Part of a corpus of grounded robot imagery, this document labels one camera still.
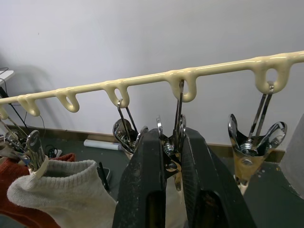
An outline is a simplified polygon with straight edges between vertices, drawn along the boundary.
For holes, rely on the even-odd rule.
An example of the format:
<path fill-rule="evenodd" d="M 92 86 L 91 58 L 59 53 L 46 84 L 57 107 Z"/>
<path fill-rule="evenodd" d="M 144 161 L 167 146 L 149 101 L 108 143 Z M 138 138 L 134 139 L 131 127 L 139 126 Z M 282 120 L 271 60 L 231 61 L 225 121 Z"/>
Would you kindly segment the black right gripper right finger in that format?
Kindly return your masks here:
<path fill-rule="evenodd" d="M 203 136 L 185 129 L 181 173 L 190 228 L 255 228 L 233 175 Z"/>

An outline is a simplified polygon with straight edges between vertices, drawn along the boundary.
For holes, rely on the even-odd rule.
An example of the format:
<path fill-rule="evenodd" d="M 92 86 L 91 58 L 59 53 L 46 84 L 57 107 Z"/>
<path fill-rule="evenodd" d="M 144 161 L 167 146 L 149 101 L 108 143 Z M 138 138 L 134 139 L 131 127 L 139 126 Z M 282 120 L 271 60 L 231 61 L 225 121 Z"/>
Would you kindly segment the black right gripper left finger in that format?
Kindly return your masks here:
<path fill-rule="evenodd" d="M 125 168 L 115 208 L 114 228 L 163 228 L 166 179 L 157 129 L 143 135 Z"/>

